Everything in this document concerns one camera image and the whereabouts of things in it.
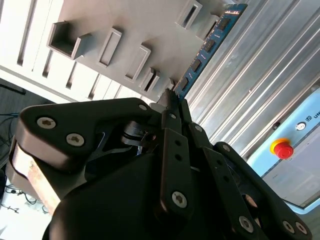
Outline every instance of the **floor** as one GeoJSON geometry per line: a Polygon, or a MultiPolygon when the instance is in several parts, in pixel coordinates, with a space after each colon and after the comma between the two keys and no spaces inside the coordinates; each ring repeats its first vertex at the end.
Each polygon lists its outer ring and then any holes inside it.
{"type": "MultiPolygon", "coordinates": [[[[22,89],[20,87],[8,83],[3,79],[0,79],[0,85],[5,85],[7,87],[22,92],[22,89]]],[[[22,109],[29,106],[51,103],[52,102],[50,102],[49,100],[31,92],[26,91],[25,95],[21,95],[19,93],[13,92],[0,86],[0,114],[18,113],[22,109]]],[[[7,117],[5,116],[0,116],[0,123],[6,118],[7,117]]],[[[3,137],[5,140],[8,139],[10,121],[11,120],[8,120],[0,125],[0,136],[3,137]]],[[[12,121],[11,131],[13,133],[16,126],[16,121],[16,118],[12,121]]],[[[9,147],[0,142],[0,159],[3,157],[4,154],[8,152],[8,150],[9,147]]],[[[309,214],[301,215],[300,218],[311,229],[313,239],[320,240],[320,207],[314,209],[309,214]]]]}
{"type": "MultiPolygon", "coordinates": [[[[18,87],[3,79],[0,79],[0,115],[19,113],[21,110],[29,106],[50,103],[52,102],[43,97],[40,97],[29,91],[24,91],[24,89],[22,89],[21,87],[18,87]],[[6,89],[3,86],[25,93],[25,95],[6,89]]],[[[7,116],[0,116],[0,137],[2,137],[0,138],[0,160],[5,156],[5,154],[9,150],[9,147],[6,144],[4,144],[1,141],[1,139],[3,139],[5,142],[8,140],[9,126],[11,124],[11,131],[14,133],[17,122],[17,119],[13,118],[8,119],[4,123],[2,123],[3,120],[7,118],[7,116]]]]}

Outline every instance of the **red button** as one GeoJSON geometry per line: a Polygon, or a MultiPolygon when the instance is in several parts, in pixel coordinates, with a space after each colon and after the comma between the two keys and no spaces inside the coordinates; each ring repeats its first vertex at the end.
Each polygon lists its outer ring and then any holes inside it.
{"type": "Polygon", "coordinates": [[[274,147],[275,155],[280,159],[288,159],[294,154],[294,149],[287,142],[280,142],[274,147]]]}

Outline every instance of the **white panel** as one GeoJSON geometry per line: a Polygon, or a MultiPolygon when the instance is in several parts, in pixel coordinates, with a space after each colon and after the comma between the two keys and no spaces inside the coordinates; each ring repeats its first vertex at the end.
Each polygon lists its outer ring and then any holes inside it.
{"type": "Polygon", "coordinates": [[[97,79],[98,73],[91,68],[77,63],[72,74],[71,92],[75,96],[87,98],[97,79]]]}
{"type": "Polygon", "coordinates": [[[100,75],[94,90],[93,100],[102,100],[111,85],[111,82],[112,80],[110,78],[100,75]]]}
{"type": "Polygon", "coordinates": [[[45,28],[41,38],[41,43],[40,43],[40,46],[36,55],[34,67],[33,67],[33,71],[39,74],[40,76],[43,74],[49,52],[51,51],[47,47],[47,41],[49,38],[50,30],[51,30],[52,24],[58,21],[63,3],[64,3],[64,0],[51,0],[50,11],[47,16],[45,28]]]}
{"type": "Polygon", "coordinates": [[[33,0],[5,0],[0,24],[0,58],[16,64],[33,0]]]}
{"type": "Polygon", "coordinates": [[[44,34],[51,0],[38,0],[34,6],[34,15],[30,22],[29,34],[26,39],[23,67],[32,70],[36,61],[41,39],[44,34]]]}
{"type": "Polygon", "coordinates": [[[124,99],[124,98],[141,98],[141,94],[131,90],[130,88],[127,88],[125,86],[122,86],[119,90],[119,93],[115,97],[117,99],[124,99]]]}
{"type": "Polygon", "coordinates": [[[71,75],[75,62],[54,52],[48,74],[48,83],[55,88],[65,88],[71,75]]]}
{"type": "Polygon", "coordinates": [[[57,104],[76,102],[74,98],[71,98],[64,92],[54,90],[53,88],[49,87],[46,82],[40,84],[39,82],[35,81],[34,75],[32,75],[31,72],[23,75],[21,70],[22,68],[20,67],[19,69],[16,69],[16,71],[12,71],[0,65],[0,78],[57,104]]]}
{"type": "Polygon", "coordinates": [[[121,87],[120,83],[116,81],[111,81],[103,99],[114,99],[120,87],[121,87]]]}
{"type": "Polygon", "coordinates": [[[151,103],[154,103],[151,99],[147,98],[146,96],[142,96],[141,100],[144,101],[146,104],[150,105],[151,103]]]}

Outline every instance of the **cable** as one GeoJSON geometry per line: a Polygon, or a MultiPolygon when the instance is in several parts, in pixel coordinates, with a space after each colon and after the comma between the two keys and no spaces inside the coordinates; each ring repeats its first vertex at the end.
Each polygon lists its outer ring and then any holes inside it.
{"type": "Polygon", "coordinates": [[[8,117],[15,117],[17,118],[19,116],[19,112],[13,112],[13,113],[4,113],[4,114],[0,114],[0,116],[8,116],[8,117]]]}
{"type": "Polygon", "coordinates": [[[4,207],[5,209],[14,211],[16,214],[19,213],[19,212],[18,212],[19,208],[12,208],[11,206],[5,206],[5,205],[3,205],[2,203],[1,203],[0,205],[1,205],[2,207],[4,207]]]}
{"type": "Polygon", "coordinates": [[[10,185],[7,185],[5,186],[5,192],[7,194],[16,194],[17,196],[19,195],[24,195],[25,197],[25,200],[30,204],[30,205],[35,205],[37,203],[37,199],[35,200],[29,200],[28,197],[27,197],[27,194],[20,190],[19,188],[15,187],[14,185],[10,184],[10,185]]]}
{"type": "Polygon", "coordinates": [[[0,141],[3,143],[2,145],[0,145],[0,147],[3,146],[3,145],[7,145],[8,147],[10,147],[10,142],[11,142],[11,139],[12,139],[12,137],[13,137],[11,128],[12,128],[13,120],[14,120],[15,118],[16,118],[15,116],[8,117],[8,118],[6,118],[5,120],[3,120],[3,121],[0,123],[0,127],[1,127],[1,125],[4,124],[6,121],[11,120],[11,122],[10,122],[10,124],[9,124],[9,129],[8,129],[8,139],[5,140],[4,137],[0,136],[0,141]]]}
{"type": "Polygon", "coordinates": [[[48,212],[48,211],[46,211],[44,208],[46,208],[46,206],[45,206],[45,205],[43,205],[43,206],[42,206],[42,211],[43,211],[45,214],[48,214],[49,212],[48,212]]]}

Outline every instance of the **rectangular slot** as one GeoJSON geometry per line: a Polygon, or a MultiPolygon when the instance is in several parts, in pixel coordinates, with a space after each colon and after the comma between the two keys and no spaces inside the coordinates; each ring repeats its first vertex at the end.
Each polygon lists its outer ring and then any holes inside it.
{"type": "Polygon", "coordinates": [[[4,1],[5,0],[0,0],[0,23],[1,23],[2,11],[4,9],[4,1]]]}
{"type": "Polygon", "coordinates": [[[28,15],[26,18],[26,23],[25,23],[25,28],[24,28],[24,32],[23,32],[20,51],[19,51],[17,62],[16,62],[20,66],[22,66],[22,64],[24,63],[26,46],[27,46],[28,36],[29,36],[29,32],[30,32],[30,25],[32,23],[32,19],[35,14],[36,4],[37,4],[37,0],[31,0],[29,12],[28,12],[28,15]]]}
{"type": "Polygon", "coordinates": [[[99,74],[95,83],[91,89],[89,96],[92,96],[92,100],[102,100],[111,85],[112,80],[104,75],[99,74]]]}
{"type": "Polygon", "coordinates": [[[90,100],[93,100],[94,97],[95,97],[95,92],[96,92],[96,88],[97,88],[97,85],[98,85],[99,80],[100,80],[100,76],[101,76],[100,74],[98,74],[96,76],[96,79],[94,81],[94,84],[93,84],[92,89],[91,89],[91,91],[89,93],[89,96],[88,96],[88,99],[90,99],[90,100]]]}
{"type": "Polygon", "coordinates": [[[114,28],[111,29],[99,54],[98,64],[100,66],[106,68],[109,65],[110,60],[119,44],[121,36],[122,33],[120,31],[115,30],[114,28]]]}
{"type": "Polygon", "coordinates": [[[73,82],[73,80],[74,80],[76,65],[77,65],[77,62],[74,62],[73,67],[72,67],[72,70],[71,70],[71,73],[70,73],[70,76],[69,76],[69,78],[68,78],[68,82],[67,82],[66,85],[65,85],[65,87],[66,87],[67,89],[71,89],[71,87],[72,87],[72,82],[73,82]]]}
{"type": "Polygon", "coordinates": [[[199,2],[195,0],[188,1],[175,23],[188,30],[196,19],[201,8],[202,5],[199,2]]]}
{"type": "Polygon", "coordinates": [[[205,38],[209,37],[211,31],[214,29],[215,25],[216,25],[216,21],[214,22],[214,24],[212,25],[212,27],[209,29],[209,31],[206,33],[205,38]]]}
{"type": "Polygon", "coordinates": [[[193,5],[190,12],[188,13],[188,15],[186,16],[185,20],[182,23],[182,27],[186,28],[186,26],[188,25],[192,15],[195,13],[197,9],[197,6],[193,5]]]}
{"type": "Polygon", "coordinates": [[[127,74],[125,75],[124,79],[130,82],[135,82],[137,77],[139,76],[142,68],[144,67],[151,50],[146,48],[145,46],[141,45],[137,55],[135,56],[127,74]]]}
{"type": "Polygon", "coordinates": [[[76,39],[70,38],[72,25],[67,21],[56,22],[52,25],[48,40],[48,47],[71,60],[75,60],[86,52],[91,34],[87,33],[78,36],[76,39]]]}
{"type": "Polygon", "coordinates": [[[141,92],[150,93],[160,78],[160,73],[153,68],[149,68],[141,84],[141,92]]]}
{"type": "Polygon", "coordinates": [[[48,57],[46,59],[45,65],[44,65],[43,72],[42,72],[42,76],[45,77],[45,78],[47,78],[48,75],[49,75],[52,55],[53,55],[53,52],[52,52],[52,50],[50,50],[49,54],[48,54],[48,57]]]}

